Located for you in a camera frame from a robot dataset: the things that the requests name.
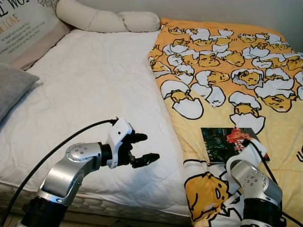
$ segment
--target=bolster pillow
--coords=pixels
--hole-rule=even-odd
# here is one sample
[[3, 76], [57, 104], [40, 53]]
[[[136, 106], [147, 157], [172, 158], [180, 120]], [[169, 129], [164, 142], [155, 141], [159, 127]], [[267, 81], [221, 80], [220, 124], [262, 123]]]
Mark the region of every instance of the bolster pillow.
[[160, 27], [152, 12], [121, 12], [94, 9], [76, 0], [59, 0], [57, 17], [76, 28], [92, 32], [153, 32]]

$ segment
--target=bed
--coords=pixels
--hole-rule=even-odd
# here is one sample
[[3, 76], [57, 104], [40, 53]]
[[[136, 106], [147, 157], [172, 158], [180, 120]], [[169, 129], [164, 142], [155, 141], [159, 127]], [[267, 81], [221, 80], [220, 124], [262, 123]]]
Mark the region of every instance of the bed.
[[[148, 135], [145, 143], [134, 146], [134, 154], [156, 152], [161, 158], [151, 168], [106, 167], [91, 173], [85, 178], [73, 209], [99, 213], [100, 204], [112, 201], [188, 215], [186, 198], [182, 196], [181, 147], [147, 61], [158, 33], [73, 30], [28, 70], [40, 77], [39, 82], [1, 122], [1, 147], [6, 151], [0, 165], [2, 207], [8, 203], [14, 186], [63, 138], [93, 122], [119, 116], [137, 132]], [[130, 56], [132, 52], [136, 52], [135, 58]], [[109, 128], [105, 125], [92, 129], [69, 145], [105, 142]], [[37, 191], [69, 145], [41, 167], [26, 186], [27, 192]], [[106, 205], [103, 214], [120, 216], [119, 210]], [[163, 220], [161, 215], [154, 215]]]
[[[238, 225], [243, 216], [239, 211], [243, 197], [235, 182], [227, 177], [223, 165], [209, 165], [200, 131], [202, 127], [230, 128], [236, 125], [255, 127], [255, 133], [268, 148], [271, 168], [283, 190], [290, 184], [291, 179], [295, 179], [292, 180], [296, 181], [295, 187], [288, 189], [284, 195], [284, 206], [287, 213], [300, 218], [303, 207], [302, 182], [299, 180], [302, 179], [299, 151], [302, 146], [303, 124], [300, 117], [303, 113], [300, 101], [302, 98], [299, 93], [303, 86], [300, 74], [302, 70], [297, 67], [289, 75], [295, 86], [288, 90], [293, 89], [291, 94], [296, 96], [297, 100], [290, 101], [291, 108], [279, 115], [283, 116], [282, 118], [273, 120], [272, 113], [280, 112], [279, 109], [274, 109], [273, 105], [264, 105], [261, 99], [263, 97], [254, 98], [253, 91], [258, 86], [254, 87], [256, 84], [252, 83], [244, 84], [236, 75], [242, 73], [245, 76], [245, 70], [242, 69], [246, 69], [248, 73], [262, 74], [262, 79], [271, 76], [272, 81], [289, 80], [281, 72], [272, 73], [267, 70], [273, 61], [264, 58], [268, 53], [262, 53], [261, 56], [258, 51], [251, 51], [251, 43], [267, 44], [267, 47], [251, 46], [252, 49], [262, 50], [261, 52], [267, 52], [266, 48], [278, 43], [276, 51], [289, 54], [288, 58], [295, 58], [299, 63], [302, 55], [291, 49], [280, 34], [260, 27], [242, 26], [242, 30], [258, 34], [250, 36], [249, 32], [245, 34], [234, 28], [228, 29], [229, 26], [220, 23], [205, 25], [163, 19], [161, 25], [161, 30], [147, 33], [97, 33], [74, 29], [27, 70], [40, 79], [0, 122], [0, 147], [3, 148], [0, 160], [1, 208], [7, 205], [9, 197], [32, 166], [50, 149], [88, 124], [118, 116], [127, 119], [137, 132], [148, 135], [147, 141], [134, 146], [134, 154], [140, 156], [151, 152], [159, 153], [160, 159], [145, 168], [134, 170], [130, 166], [117, 169], [105, 167], [88, 175], [69, 209], [74, 212], [74, 217], [79, 213], [99, 214], [103, 215], [103, 220], [106, 220], [106, 217], [132, 218], [157, 222], [154, 226], [160, 226], [161, 223], [188, 226], [190, 221], [198, 227], [220, 226], [222, 223], [225, 226]], [[244, 43], [241, 49], [237, 49], [240, 53], [238, 57], [241, 56], [241, 59], [248, 59], [250, 62], [258, 60], [256, 65], [244, 65], [241, 61], [231, 64], [235, 62], [233, 58], [228, 59], [230, 52], [226, 53], [229, 48], [226, 44], [235, 42], [235, 39]], [[200, 49], [193, 51], [194, 45]], [[187, 49], [191, 51], [178, 50], [184, 46], [189, 46]], [[192, 66], [190, 69], [180, 67], [185, 60], [187, 65]], [[221, 75], [223, 79], [226, 78], [226, 81], [222, 81], [223, 86], [205, 81], [209, 76], [207, 71], [216, 66], [206, 66], [203, 64], [204, 60], [225, 63], [228, 72], [222, 71], [218, 74], [219, 77]], [[261, 63], [270, 66], [263, 68], [262, 72], [254, 69]], [[274, 70], [285, 70], [287, 63], [275, 67]], [[201, 79], [196, 75], [196, 67], [204, 67], [204, 73], [200, 74]], [[173, 81], [173, 85], [168, 84], [165, 88], [163, 84], [166, 81]], [[228, 92], [232, 91], [228, 89], [230, 81], [240, 87], [237, 91], [241, 91], [241, 94], [236, 97], [226, 93], [226, 89]], [[173, 95], [176, 88], [178, 92], [183, 91], [183, 97]], [[185, 109], [181, 105], [175, 105], [184, 99], [194, 101], [195, 104], [188, 105]], [[245, 121], [239, 121], [241, 104], [251, 107], [249, 111], [245, 108], [245, 114], [256, 114], [258, 123], [247, 126]], [[199, 122], [203, 114], [205, 120]], [[226, 115], [231, 118], [226, 120], [221, 117]], [[278, 143], [270, 142], [269, 129], [287, 129], [287, 124], [277, 125], [276, 122], [286, 123], [289, 116], [295, 119], [291, 126], [294, 133], [289, 130], [292, 143], [283, 147], [288, 151], [285, 154], [281, 155], [281, 150], [274, 153]], [[263, 129], [265, 118], [269, 129]], [[109, 126], [94, 128], [73, 139], [51, 157], [27, 184], [14, 211], [20, 212], [22, 204], [35, 195], [48, 170], [62, 158], [69, 145], [77, 142], [105, 141], [108, 129]], [[224, 203], [210, 201], [213, 204], [208, 204], [208, 210], [205, 212], [199, 206], [195, 207], [196, 202], [193, 201], [197, 200], [197, 197], [192, 195], [205, 192], [199, 197], [203, 198], [212, 192], [196, 183], [194, 177], [206, 175], [210, 178], [210, 174], [213, 179], [222, 183], [221, 186], [226, 189], [226, 197], [222, 199]], [[294, 177], [287, 180], [287, 174]]]

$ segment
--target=quilted mattress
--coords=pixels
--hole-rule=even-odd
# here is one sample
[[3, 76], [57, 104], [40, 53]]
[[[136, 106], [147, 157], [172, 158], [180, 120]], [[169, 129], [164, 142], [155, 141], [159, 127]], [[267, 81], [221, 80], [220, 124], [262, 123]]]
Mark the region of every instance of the quilted mattress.
[[[93, 196], [188, 216], [182, 150], [147, 62], [158, 33], [73, 30], [30, 68], [40, 80], [0, 123], [0, 188], [18, 186], [50, 149], [75, 131], [118, 116], [148, 135], [134, 145], [133, 154], [159, 153], [160, 159], [138, 169], [103, 167], [84, 179], [78, 198]], [[98, 126], [74, 138], [38, 170], [25, 190], [37, 191], [71, 144], [105, 142], [109, 129]]]
[[[16, 189], [17, 187], [15, 186], [0, 184], [0, 211], [2, 209], [5, 209]], [[28, 203], [30, 199], [35, 197], [35, 195], [35, 192], [27, 192], [23, 190], [16, 203], [14, 204], [12, 211], [15, 213], [23, 214], [23, 205], [25, 203]], [[78, 194], [78, 196], [74, 199], [73, 203], [69, 207], [68, 211], [71, 211], [77, 216], [80, 212], [102, 215], [103, 217], [110, 216], [117, 218], [127, 218], [141, 221], [167, 223], [178, 226], [190, 225], [190, 219], [186, 216], [174, 215], [149, 208], [121, 205], [115, 202], [104, 200], [97, 196], [85, 194]], [[94, 221], [93, 218], [90, 218], [89, 220], [86, 219], [84, 221], [82, 220], [82, 222], [87, 223], [91, 223], [91, 221]], [[94, 224], [102, 224], [102, 222], [94, 221]]]

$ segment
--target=blanket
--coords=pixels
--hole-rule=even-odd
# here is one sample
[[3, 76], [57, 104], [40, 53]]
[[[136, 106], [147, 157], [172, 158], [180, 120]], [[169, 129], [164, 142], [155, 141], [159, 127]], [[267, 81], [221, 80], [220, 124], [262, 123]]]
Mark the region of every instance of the blanket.
[[243, 219], [239, 186], [203, 136], [230, 128], [253, 130], [283, 190], [283, 211], [303, 222], [303, 54], [258, 26], [163, 18], [148, 57], [183, 149], [193, 224]]

